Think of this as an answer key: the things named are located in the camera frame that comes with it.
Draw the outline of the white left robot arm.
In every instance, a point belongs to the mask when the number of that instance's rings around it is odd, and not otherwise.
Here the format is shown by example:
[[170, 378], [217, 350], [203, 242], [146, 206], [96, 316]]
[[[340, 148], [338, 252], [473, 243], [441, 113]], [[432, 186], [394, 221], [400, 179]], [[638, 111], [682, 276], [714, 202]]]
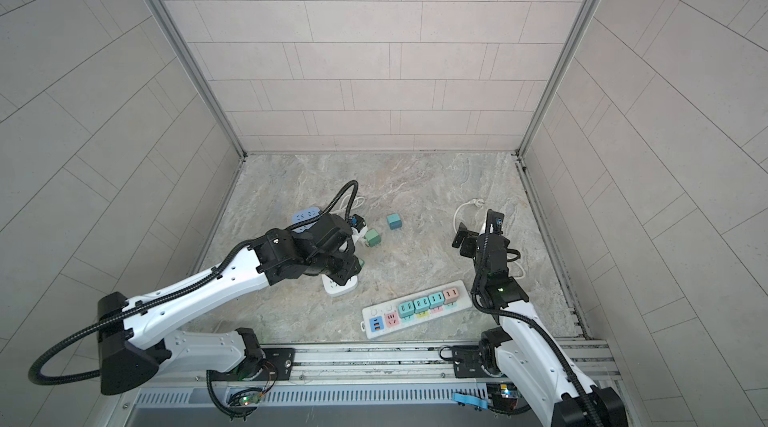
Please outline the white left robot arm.
[[[114, 292], [98, 302], [98, 320], [42, 353], [30, 366], [28, 380], [56, 386], [99, 379], [104, 395], [117, 395], [172, 370], [230, 372], [245, 361], [260, 361], [255, 334], [202, 334], [187, 342], [181, 327], [242, 295], [302, 276], [326, 276], [344, 286], [362, 266], [355, 244], [364, 220], [347, 206], [341, 215], [330, 207], [286, 228], [236, 244], [214, 267], [169, 287], [128, 298]], [[49, 376], [44, 366], [61, 351], [96, 335], [96, 370]]]

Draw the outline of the white multicolour power strip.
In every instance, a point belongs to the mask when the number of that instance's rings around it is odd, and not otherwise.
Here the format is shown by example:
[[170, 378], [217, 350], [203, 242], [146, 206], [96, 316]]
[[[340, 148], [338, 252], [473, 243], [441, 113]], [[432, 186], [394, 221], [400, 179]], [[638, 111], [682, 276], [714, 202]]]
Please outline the white multicolour power strip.
[[360, 329], [372, 340], [472, 306], [464, 282], [457, 280], [363, 308]]

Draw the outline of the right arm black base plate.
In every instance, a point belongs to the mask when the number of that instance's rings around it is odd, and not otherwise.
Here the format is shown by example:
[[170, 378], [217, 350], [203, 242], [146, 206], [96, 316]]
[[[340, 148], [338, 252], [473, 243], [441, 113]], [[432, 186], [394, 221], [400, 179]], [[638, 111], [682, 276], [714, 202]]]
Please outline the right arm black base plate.
[[492, 349], [486, 342], [477, 345], [454, 345], [450, 347], [449, 361], [459, 379], [491, 378], [501, 375]]

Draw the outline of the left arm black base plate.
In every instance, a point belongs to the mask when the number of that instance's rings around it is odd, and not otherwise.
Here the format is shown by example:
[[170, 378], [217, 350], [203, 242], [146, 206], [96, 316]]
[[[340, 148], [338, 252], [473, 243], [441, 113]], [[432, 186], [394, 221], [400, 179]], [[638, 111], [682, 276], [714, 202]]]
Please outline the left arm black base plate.
[[293, 348], [266, 348], [256, 354], [247, 354], [233, 374], [239, 381], [288, 380], [295, 353]]

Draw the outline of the light teal plug adapter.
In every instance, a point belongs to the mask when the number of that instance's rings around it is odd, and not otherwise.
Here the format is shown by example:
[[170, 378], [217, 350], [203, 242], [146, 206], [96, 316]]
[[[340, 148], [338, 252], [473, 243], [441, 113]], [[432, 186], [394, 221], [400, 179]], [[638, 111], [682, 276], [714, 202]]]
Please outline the light teal plug adapter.
[[430, 309], [441, 307], [445, 303], [445, 297], [441, 291], [430, 294], [427, 299]]

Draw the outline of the pink plug adapter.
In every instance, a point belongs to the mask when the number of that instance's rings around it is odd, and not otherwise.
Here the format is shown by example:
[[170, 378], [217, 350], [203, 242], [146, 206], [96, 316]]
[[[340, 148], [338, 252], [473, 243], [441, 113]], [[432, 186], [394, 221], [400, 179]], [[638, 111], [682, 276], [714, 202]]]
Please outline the pink plug adapter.
[[455, 303], [460, 298], [461, 292], [457, 287], [453, 286], [443, 290], [442, 295], [443, 303], [449, 305]]

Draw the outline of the dark teal plug adapter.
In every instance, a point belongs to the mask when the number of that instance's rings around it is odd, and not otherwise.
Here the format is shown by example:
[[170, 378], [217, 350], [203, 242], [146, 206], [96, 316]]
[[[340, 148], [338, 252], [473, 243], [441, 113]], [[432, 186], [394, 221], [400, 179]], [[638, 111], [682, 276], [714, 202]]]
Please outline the dark teal plug adapter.
[[419, 314], [430, 309], [430, 300], [428, 297], [420, 297], [413, 301], [414, 313]]

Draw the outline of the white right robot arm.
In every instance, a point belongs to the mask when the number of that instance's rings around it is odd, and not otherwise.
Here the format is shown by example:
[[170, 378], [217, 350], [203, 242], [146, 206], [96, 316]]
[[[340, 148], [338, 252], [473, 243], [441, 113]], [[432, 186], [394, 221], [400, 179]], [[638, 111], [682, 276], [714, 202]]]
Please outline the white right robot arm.
[[598, 386], [571, 360], [510, 274], [508, 264], [521, 254], [503, 235], [502, 220], [492, 212], [481, 232], [460, 224], [452, 241], [473, 262], [472, 305], [497, 323], [481, 335], [482, 368], [510, 380], [544, 426], [627, 426], [626, 407], [615, 389]]

